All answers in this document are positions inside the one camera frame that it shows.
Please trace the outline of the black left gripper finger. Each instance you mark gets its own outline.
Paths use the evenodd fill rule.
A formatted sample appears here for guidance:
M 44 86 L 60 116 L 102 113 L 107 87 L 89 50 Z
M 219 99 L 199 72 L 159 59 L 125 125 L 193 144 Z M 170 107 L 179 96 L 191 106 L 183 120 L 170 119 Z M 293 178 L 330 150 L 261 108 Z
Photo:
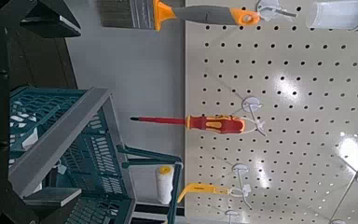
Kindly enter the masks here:
M 37 224 L 64 224 L 75 208 L 82 190 L 51 188 L 39 190 L 23 200 L 38 216 Z
M 36 0 L 21 27 L 44 38 L 81 36 L 80 24 L 64 0 Z

